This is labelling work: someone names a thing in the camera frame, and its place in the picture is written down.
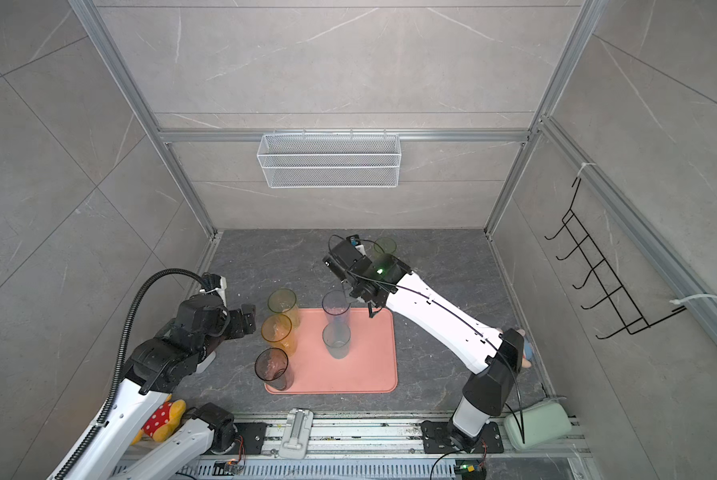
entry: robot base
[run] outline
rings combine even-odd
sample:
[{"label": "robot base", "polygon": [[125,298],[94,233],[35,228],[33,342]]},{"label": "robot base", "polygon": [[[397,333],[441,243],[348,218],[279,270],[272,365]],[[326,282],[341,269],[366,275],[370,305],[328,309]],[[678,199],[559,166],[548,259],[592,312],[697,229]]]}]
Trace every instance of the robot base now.
[{"label": "robot base", "polygon": [[502,453],[505,451],[500,429],[495,422],[485,424],[476,439],[468,438],[461,434],[457,435],[456,433],[450,435],[447,422],[430,422],[426,420],[420,424],[420,427],[422,429],[422,445],[425,453],[443,455],[445,453],[459,452],[460,450],[465,450],[467,453],[484,453],[481,440],[484,440],[487,445],[487,453]]}]

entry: metal beam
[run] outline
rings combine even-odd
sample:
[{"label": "metal beam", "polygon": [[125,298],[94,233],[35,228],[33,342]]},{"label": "metal beam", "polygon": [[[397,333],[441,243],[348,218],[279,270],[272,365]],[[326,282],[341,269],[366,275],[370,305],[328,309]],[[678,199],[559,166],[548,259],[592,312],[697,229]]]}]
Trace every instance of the metal beam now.
[{"label": "metal beam", "polygon": [[[570,135],[552,117],[543,118],[541,132],[577,171],[583,163],[593,163]],[[679,256],[639,210],[620,192],[601,168],[591,165],[580,172],[594,195],[613,216],[628,238],[652,264],[678,298],[695,293],[713,293],[699,275]],[[695,319],[717,344],[717,300],[699,298],[685,303]]]},{"label": "metal beam", "polygon": [[526,141],[528,131],[510,128],[482,128],[482,129],[164,129],[159,131],[161,141],[176,142],[231,142],[250,141],[259,142],[265,134],[396,134],[402,141]]},{"label": "metal beam", "polygon": [[84,26],[86,33],[89,34],[89,38],[92,43],[94,43],[94,46],[103,58],[103,62],[108,67],[110,74],[113,75],[114,81],[118,84],[121,93],[129,103],[129,106],[132,108],[137,120],[139,120],[140,124],[142,124],[142,128],[145,130],[145,133],[153,144],[153,147],[156,149],[156,152],[158,152],[161,160],[166,165],[166,168],[169,170],[175,183],[177,183],[177,187],[180,188],[182,196],[185,197],[185,201],[188,203],[191,210],[193,210],[193,213],[199,220],[199,223],[206,232],[206,235],[211,237],[216,233],[216,228],[212,225],[210,216],[199,200],[199,197],[193,189],[190,180],[185,175],[185,172],[182,171],[182,167],[180,166],[180,162],[177,160],[177,157],[160,139],[156,119],[153,117],[151,110],[148,108],[142,93],[135,85],[131,73],[123,63],[121,54],[111,39],[107,28],[105,28],[103,19],[97,11],[97,8],[94,6],[93,1],[68,1],[76,13],[79,21]]},{"label": "metal beam", "polygon": [[532,119],[529,131],[531,136],[529,142],[524,148],[519,150],[516,160],[514,160],[511,166],[511,171],[508,172],[507,178],[503,183],[500,195],[498,195],[495,206],[492,208],[492,212],[489,215],[487,224],[484,226],[484,232],[487,236],[492,236],[495,233],[500,218],[505,212],[508,202],[513,195],[513,191],[518,185],[518,180],[521,178],[521,174],[524,173],[524,169],[527,167],[529,157],[532,155],[532,151],[535,149],[536,144],[536,132],[539,127],[541,119],[545,115],[549,115],[556,108],[561,94],[564,92],[564,88],[569,82],[569,77],[572,76],[572,72],[575,70],[575,66],[580,61],[580,56],[583,54],[585,45],[591,38],[591,34],[594,32],[594,28],[598,23],[603,9],[607,6],[608,0],[586,0],[580,10],[580,15],[577,17],[577,22],[572,28],[572,33],[569,36],[567,45],[564,51],[561,53],[556,70],[551,76],[551,81],[548,83],[545,94],[543,94],[540,105],[537,107],[535,112],[535,118]]}]

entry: black flexible conduit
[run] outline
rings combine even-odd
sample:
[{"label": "black flexible conduit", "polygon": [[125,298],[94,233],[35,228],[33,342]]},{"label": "black flexible conduit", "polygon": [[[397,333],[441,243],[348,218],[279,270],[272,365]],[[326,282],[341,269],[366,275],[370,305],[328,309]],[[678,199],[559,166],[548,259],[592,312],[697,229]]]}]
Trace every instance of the black flexible conduit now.
[{"label": "black flexible conduit", "polygon": [[106,425],[108,414],[110,413],[110,410],[114,405],[114,401],[116,400],[119,383],[121,383],[122,380],[121,370],[123,370],[123,364],[126,361],[126,348],[129,346],[129,335],[132,332],[132,323],[134,323],[134,316],[137,314],[137,309],[140,307],[140,302],[142,302],[142,298],[145,296],[145,293],[148,291],[150,286],[153,283],[156,283],[156,280],[159,280],[162,276],[175,274],[189,276],[196,282],[200,283],[201,287],[205,291],[211,290],[210,281],[208,279],[204,279],[197,274],[194,274],[190,270],[183,270],[181,268],[167,268],[165,270],[162,270],[161,272],[156,272],[155,274],[152,274],[152,276],[148,280],[145,280],[145,283],[142,284],[140,289],[137,291],[137,294],[134,296],[134,300],[132,300],[132,305],[129,307],[129,313],[126,314],[126,321],[123,323],[121,341],[119,342],[119,351],[116,355],[114,379],[110,385],[108,398],[105,399],[103,408],[100,410],[100,415],[97,417],[97,423],[92,428],[90,428],[84,439],[81,440],[79,446],[76,448],[73,454],[70,455],[68,461],[65,462],[65,465],[63,465],[62,468],[57,471],[57,474],[54,476],[56,480],[62,480],[62,478],[65,478],[65,476],[76,464],[78,459],[81,458],[81,456],[84,454],[86,448],[89,447],[89,445],[92,443],[92,440],[94,440],[94,437],[97,435],[97,433]]}]

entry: yellow glass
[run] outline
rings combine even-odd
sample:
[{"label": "yellow glass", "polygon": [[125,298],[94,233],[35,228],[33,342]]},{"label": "yellow glass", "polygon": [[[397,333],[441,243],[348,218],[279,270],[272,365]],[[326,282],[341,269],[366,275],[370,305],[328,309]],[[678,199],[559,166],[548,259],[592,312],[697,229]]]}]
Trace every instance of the yellow glass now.
[{"label": "yellow glass", "polygon": [[262,339],[271,347],[281,349],[291,356],[297,350],[297,338],[295,336],[292,321],[288,316],[277,313],[269,316],[260,328]]},{"label": "yellow glass", "polygon": [[274,313],[283,313],[292,321],[292,328],[300,326],[300,311],[297,295],[288,288],[281,288],[268,297],[268,308]]}]

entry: black mounting plate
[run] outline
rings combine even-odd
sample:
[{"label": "black mounting plate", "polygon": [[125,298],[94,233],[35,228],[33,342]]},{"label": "black mounting plate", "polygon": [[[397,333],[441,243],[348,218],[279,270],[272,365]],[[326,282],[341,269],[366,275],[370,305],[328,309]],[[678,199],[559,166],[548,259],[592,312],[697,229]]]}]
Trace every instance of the black mounting plate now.
[{"label": "black mounting plate", "polygon": [[[447,430],[447,422],[430,422],[425,420],[420,424],[422,429],[422,446],[425,453],[445,453],[457,452],[458,448],[452,445]],[[495,422],[489,422],[481,429],[479,438],[487,444],[487,453],[503,453],[505,448],[502,444],[500,429]],[[473,453],[484,453],[484,446],[481,442],[476,442]]]},{"label": "black mounting plate", "polygon": [[[237,423],[236,429],[241,438],[244,439],[244,453],[247,455],[260,455],[262,443],[265,442],[267,423]],[[234,442],[226,455],[238,455],[238,442]]]}]

